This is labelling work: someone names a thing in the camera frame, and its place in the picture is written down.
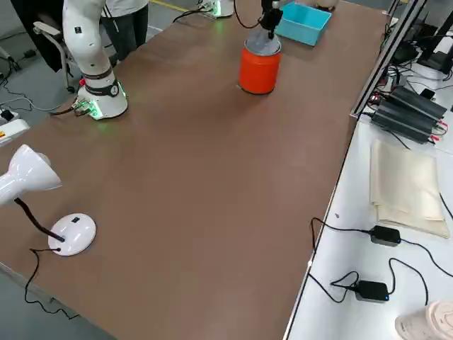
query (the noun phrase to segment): folded cloth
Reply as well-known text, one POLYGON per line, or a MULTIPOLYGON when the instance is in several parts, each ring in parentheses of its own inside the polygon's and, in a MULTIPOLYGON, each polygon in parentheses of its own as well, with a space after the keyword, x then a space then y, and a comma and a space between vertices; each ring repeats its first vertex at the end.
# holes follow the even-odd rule
POLYGON ((436 160, 380 140, 374 141, 371 155, 369 192, 378 221, 449 238, 436 160))

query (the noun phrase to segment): black pants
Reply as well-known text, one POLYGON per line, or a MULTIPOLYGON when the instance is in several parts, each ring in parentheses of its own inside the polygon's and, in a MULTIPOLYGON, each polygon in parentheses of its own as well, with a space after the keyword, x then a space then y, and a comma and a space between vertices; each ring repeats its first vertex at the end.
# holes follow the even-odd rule
POLYGON ((142 46, 146 41, 148 31, 148 5, 126 16, 115 18, 101 17, 101 20, 108 37, 116 49, 117 58, 121 61, 126 59, 131 52, 142 46), (116 22, 119 32, 117 32, 113 21, 116 22))

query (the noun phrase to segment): orange cylinder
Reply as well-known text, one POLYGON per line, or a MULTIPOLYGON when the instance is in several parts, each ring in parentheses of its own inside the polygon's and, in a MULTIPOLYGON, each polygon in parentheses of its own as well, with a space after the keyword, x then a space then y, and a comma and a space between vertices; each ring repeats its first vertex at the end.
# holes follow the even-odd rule
POLYGON ((251 94, 269 94, 277 82, 280 48, 272 55, 257 55, 242 49, 239 86, 251 94))

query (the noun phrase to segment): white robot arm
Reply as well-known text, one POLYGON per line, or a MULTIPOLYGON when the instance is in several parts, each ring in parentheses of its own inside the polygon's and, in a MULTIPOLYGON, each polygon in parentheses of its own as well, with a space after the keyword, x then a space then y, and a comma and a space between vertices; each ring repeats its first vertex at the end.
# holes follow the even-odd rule
POLYGON ((98 120, 113 118, 127 109, 125 92, 113 74, 99 34, 106 0, 64 0, 64 41, 79 66, 84 85, 76 107, 98 120))

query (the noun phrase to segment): white shirt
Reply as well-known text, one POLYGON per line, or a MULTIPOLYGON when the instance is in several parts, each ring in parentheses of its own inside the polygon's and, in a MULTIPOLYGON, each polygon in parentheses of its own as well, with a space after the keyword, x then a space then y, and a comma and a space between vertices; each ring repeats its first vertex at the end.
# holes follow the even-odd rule
POLYGON ((110 13, 108 13, 104 7, 105 11, 103 10, 101 15, 110 17, 111 14, 113 18, 126 16, 127 14, 135 13, 144 8, 148 4, 148 1, 149 0, 107 0, 105 5, 110 13))

